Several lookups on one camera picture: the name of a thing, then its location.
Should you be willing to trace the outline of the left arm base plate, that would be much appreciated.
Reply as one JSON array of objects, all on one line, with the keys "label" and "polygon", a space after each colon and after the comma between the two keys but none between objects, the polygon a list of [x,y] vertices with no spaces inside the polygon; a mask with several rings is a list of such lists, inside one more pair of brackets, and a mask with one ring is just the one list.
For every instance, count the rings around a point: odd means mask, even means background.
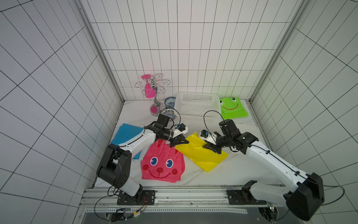
[{"label": "left arm base plate", "polygon": [[155,190],[140,190],[135,196],[119,192],[117,205],[154,205]]}]

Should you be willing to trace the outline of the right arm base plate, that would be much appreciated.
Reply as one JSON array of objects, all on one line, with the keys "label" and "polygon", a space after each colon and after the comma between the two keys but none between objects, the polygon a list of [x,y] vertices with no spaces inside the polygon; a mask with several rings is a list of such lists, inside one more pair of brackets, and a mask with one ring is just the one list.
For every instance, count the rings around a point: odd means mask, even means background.
[{"label": "right arm base plate", "polygon": [[266,205],[266,201],[254,199],[248,191],[234,190],[228,188],[226,190],[228,202],[230,205]]}]

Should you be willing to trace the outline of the yellow raincoat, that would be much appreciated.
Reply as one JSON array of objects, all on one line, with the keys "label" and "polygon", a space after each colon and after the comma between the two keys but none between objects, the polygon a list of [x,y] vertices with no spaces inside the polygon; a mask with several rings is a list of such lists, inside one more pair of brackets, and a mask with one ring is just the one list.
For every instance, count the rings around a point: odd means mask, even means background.
[{"label": "yellow raincoat", "polygon": [[228,157],[226,152],[217,154],[205,149],[203,146],[206,142],[200,139],[196,132],[189,135],[186,140],[189,141],[188,144],[176,145],[175,148],[206,172],[210,172]]}]

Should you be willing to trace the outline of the pink rabbit raincoat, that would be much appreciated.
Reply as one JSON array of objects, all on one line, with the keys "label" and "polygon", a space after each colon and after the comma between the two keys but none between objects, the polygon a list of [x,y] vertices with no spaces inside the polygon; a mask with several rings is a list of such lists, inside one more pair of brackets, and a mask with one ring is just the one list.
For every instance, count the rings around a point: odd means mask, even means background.
[{"label": "pink rabbit raincoat", "polygon": [[185,171],[184,155],[164,140],[153,143],[141,161],[142,179],[176,183]]}]

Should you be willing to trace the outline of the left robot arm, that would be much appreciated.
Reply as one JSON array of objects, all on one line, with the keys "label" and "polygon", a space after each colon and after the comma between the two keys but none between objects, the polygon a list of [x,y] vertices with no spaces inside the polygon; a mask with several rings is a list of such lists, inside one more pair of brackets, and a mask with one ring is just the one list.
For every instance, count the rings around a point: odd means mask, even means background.
[{"label": "left robot arm", "polygon": [[188,127],[179,124],[170,130],[167,128],[169,120],[170,117],[160,114],[156,121],[144,128],[128,124],[120,126],[115,136],[119,142],[113,140],[105,149],[97,176],[128,196],[140,199],[143,187],[130,177],[133,157],[158,140],[169,141],[171,147],[189,143],[184,137]]}]

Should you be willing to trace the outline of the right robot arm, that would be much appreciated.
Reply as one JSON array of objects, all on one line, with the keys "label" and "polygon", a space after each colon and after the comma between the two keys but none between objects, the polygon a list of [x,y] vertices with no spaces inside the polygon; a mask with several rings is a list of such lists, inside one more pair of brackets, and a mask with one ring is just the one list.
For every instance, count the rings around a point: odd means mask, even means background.
[{"label": "right robot arm", "polygon": [[219,123],[223,134],[202,130],[200,138],[206,142],[204,148],[219,154],[222,148],[234,148],[256,160],[273,173],[283,186],[262,184],[251,180],[241,189],[245,203],[266,201],[285,206],[297,218],[310,221],[324,203],[322,178],[316,173],[308,174],[285,161],[249,132],[240,132],[231,119]]}]

